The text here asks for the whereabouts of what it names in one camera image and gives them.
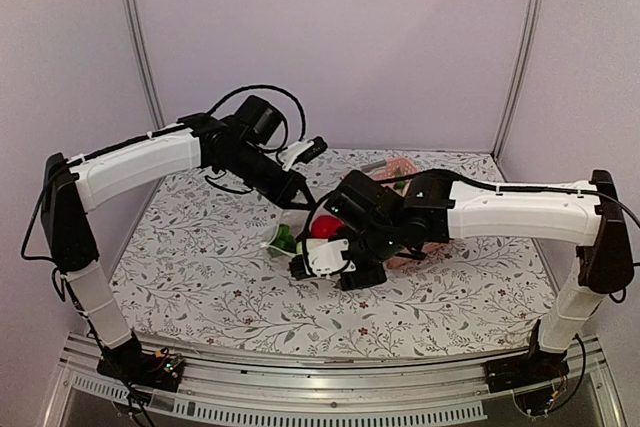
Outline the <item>red toy tomato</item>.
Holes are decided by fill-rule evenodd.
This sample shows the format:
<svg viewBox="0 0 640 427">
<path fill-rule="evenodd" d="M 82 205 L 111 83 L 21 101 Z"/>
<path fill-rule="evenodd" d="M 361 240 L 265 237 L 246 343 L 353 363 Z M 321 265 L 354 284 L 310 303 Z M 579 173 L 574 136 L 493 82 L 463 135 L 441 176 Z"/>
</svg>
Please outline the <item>red toy tomato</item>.
<svg viewBox="0 0 640 427">
<path fill-rule="evenodd" d="M 330 239 L 344 223 L 332 215 L 320 215 L 311 222 L 310 236 L 314 239 Z"/>
</svg>

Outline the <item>white toy radish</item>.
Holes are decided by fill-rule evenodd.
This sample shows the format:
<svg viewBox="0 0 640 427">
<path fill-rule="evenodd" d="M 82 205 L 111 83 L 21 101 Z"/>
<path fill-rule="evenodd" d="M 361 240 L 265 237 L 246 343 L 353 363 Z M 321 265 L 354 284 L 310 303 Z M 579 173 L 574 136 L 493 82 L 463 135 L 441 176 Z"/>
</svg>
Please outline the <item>white toy radish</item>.
<svg viewBox="0 0 640 427">
<path fill-rule="evenodd" d="M 269 246 L 279 253 L 296 254 L 298 252 L 298 242 L 288 224 L 279 224 L 276 229 L 274 239 Z"/>
</svg>

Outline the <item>clear zip top bag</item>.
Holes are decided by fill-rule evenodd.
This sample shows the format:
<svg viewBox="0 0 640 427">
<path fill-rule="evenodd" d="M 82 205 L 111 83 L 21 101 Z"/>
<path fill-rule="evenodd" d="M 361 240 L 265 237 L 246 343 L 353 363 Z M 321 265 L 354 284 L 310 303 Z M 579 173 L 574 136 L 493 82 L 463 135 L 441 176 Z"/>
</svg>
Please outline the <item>clear zip top bag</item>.
<svg viewBox="0 0 640 427">
<path fill-rule="evenodd" d="M 275 214 L 259 242 L 269 260 L 288 263 L 299 253 L 298 237 L 304 230 L 308 214 L 302 210 L 283 210 Z"/>
</svg>

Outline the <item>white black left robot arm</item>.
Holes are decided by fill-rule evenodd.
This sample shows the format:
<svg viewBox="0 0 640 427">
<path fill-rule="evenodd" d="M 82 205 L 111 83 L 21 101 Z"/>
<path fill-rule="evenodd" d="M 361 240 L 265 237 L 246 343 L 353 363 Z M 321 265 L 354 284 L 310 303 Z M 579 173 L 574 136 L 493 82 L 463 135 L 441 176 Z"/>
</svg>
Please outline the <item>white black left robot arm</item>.
<svg viewBox="0 0 640 427">
<path fill-rule="evenodd" d="M 267 143 L 286 120 L 269 102 L 250 96 L 222 119 L 211 112 L 180 118 L 88 155 L 61 154 L 46 163 L 41 222 L 52 262 L 81 306 L 111 366 L 128 381 L 148 373 L 148 359 L 108 285 L 87 215 L 112 198 L 143 184 L 190 169 L 210 168 L 241 179 L 282 209 L 309 209 L 314 200 L 293 166 L 326 148 L 320 138 L 301 137 L 277 149 Z"/>
</svg>

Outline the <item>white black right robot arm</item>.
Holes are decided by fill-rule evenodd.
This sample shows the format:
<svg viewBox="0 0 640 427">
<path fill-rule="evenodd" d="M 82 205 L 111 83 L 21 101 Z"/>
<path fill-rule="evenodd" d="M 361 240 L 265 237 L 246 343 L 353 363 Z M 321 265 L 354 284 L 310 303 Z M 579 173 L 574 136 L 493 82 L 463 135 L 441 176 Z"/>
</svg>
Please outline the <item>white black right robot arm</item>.
<svg viewBox="0 0 640 427">
<path fill-rule="evenodd" d="M 517 374 L 537 383 L 552 371 L 604 298 L 627 288 L 635 275 L 627 220 L 611 175 L 596 170 L 571 184 L 477 181 L 453 171 L 410 174 L 404 195 L 391 180 L 351 171 L 325 209 L 354 235 L 353 259 L 380 263 L 403 249 L 474 237 L 546 239 L 575 245 L 568 279 L 532 335 Z"/>
</svg>

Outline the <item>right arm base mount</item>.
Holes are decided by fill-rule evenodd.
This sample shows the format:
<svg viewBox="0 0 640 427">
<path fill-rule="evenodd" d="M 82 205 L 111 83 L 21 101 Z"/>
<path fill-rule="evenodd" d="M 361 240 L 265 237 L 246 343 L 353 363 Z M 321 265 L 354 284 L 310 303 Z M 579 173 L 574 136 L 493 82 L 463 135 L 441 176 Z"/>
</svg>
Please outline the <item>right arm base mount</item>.
<svg viewBox="0 0 640 427">
<path fill-rule="evenodd" d="M 491 393 L 560 379 L 568 373 L 566 353 L 547 353 L 536 349 L 484 364 L 485 382 Z"/>
</svg>

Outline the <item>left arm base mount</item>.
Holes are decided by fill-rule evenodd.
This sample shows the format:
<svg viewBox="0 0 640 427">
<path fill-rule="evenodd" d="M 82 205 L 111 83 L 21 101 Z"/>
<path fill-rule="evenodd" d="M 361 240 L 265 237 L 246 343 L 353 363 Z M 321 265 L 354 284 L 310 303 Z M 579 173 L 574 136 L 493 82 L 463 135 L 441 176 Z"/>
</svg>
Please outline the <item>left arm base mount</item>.
<svg viewBox="0 0 640 427">
<path fill-rule="evenodd" d="M 167 348 L 147 353 L 137 339 L 114 349 L 105 348 L 97 373 L 119 380 L 123 384 L 177 392 L 182 380 L 185 359 Z"/>
</svg>

